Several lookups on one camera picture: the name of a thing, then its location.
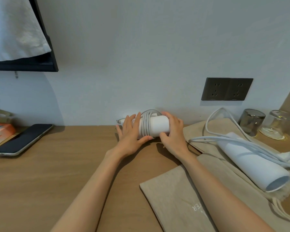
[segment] wall outlet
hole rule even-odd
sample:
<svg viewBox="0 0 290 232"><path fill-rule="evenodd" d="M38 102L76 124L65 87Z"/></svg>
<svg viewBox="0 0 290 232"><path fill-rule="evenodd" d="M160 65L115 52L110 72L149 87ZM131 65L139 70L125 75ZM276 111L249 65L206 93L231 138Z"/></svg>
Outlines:
<svg viewBox="0 0 290 232"><path fill-rule="evenodd" d="M252 78L231 78L224 100L244 101L252 81Z"/></svg>
<svg viewBox="0 0 290 232"><path fill-rule="evenodd" d="M206 78L202 101L222 101L228 91L230 78Z"/></svg>

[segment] television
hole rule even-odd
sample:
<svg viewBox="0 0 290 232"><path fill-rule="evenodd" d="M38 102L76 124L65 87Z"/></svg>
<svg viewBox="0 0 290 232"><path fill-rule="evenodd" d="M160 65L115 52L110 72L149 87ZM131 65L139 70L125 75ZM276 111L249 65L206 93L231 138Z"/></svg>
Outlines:
<svg viewBox="0 0 290 232"><path fill-rule="evenodd" d="M50 41L50 37L46 33L38 3L36 0L29 1L52 51L31 58L21 58L11 61L2 61L0 62L0 71L58 72L58 66L55 59L52 43Z"/></svg>

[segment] hand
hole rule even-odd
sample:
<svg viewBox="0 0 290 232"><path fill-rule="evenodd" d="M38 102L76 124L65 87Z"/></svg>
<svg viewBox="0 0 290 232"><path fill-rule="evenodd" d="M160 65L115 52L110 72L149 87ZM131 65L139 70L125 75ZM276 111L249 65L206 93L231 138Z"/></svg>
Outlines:
<svg viewBox="0 0 290 232"><path fill-rule="evenodd" d="M112 149L113 153L119 154L121 158L135 153L144 143L152 140L153 137L145 136L138 140L139 124L141 119L141 113L138 115L127 116L122 125L122 131L119 125L116 125L117 133L119 136L119 142Z"/></svg>
<svg viewBox="0 0 290 232"><path fill-rule="evenodd" d="M168 151L179 158L189 152L183 133L184 122L168 112L162 112L162 114L169 119L170 134L167 136L165 133L160 133L160 139Z"/></svg>

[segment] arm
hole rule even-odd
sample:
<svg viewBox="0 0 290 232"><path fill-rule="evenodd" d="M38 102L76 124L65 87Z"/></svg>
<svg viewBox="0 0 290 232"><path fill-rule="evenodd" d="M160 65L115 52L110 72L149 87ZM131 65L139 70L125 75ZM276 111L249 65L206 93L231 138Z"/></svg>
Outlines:
<svg viewBox="0 0 290 232"><path fill-rule="evenodd" d="M152 139L150 136L137 140L139 135L139 113L136 117L127 116L122 131L116 126L119 142L113 149L106 152L104 160L97 168L93 176L66 210L52 232L85 232L95 231L104 201L120 161L137 151L145 142Z"/></svg>
<svg viewBox="0 0 290 232"><path fill-rule="evenodd" d="M218 230L273 232L262 218L233 195L189 152L183 134L183 121L167 112L163 114L170 120L170 135L161 133L161 141L187 169Z"/></svg>

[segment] person's left hand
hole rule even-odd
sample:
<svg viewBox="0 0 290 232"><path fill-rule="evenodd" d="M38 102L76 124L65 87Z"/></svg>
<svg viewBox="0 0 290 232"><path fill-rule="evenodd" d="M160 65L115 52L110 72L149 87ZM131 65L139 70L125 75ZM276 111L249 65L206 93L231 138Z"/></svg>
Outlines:
<svg viewBox="0 0 290 232"><path fill-rule="evenodd" d="M120 157L126 157L135 153L144 143L152 140L153 137L145 136L140 140L137 140L139 135L139 124L141 119L141 113L138 115L127 116L122 125L122 130L119 125L116 125L117 133L119 136L119 142L111 151L113 154L119 154Z"/></svg>

